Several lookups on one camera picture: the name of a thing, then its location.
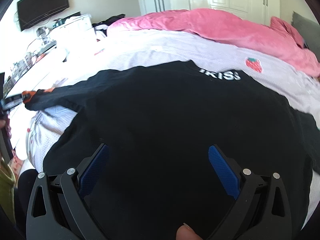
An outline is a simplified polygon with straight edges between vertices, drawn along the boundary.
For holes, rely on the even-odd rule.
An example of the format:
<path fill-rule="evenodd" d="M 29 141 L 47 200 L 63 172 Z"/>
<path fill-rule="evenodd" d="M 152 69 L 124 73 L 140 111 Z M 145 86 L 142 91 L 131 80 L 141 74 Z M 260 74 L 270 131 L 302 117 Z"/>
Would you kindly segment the left hand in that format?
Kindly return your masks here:
<path fill-rule="evenodd" d="M 5 120 L 0 120 L 0 129 L 5 128 L 6 122 Z"/>

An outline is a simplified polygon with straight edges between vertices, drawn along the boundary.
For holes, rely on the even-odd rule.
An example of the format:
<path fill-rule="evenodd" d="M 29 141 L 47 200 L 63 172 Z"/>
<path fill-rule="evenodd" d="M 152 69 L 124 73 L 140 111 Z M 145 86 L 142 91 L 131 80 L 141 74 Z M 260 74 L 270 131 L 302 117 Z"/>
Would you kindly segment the right hand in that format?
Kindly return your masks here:
<path fill-rule="evenodd" d="M 180 226 L 176 232 L 176 240 L 202 240 L 187 224 Z"/>

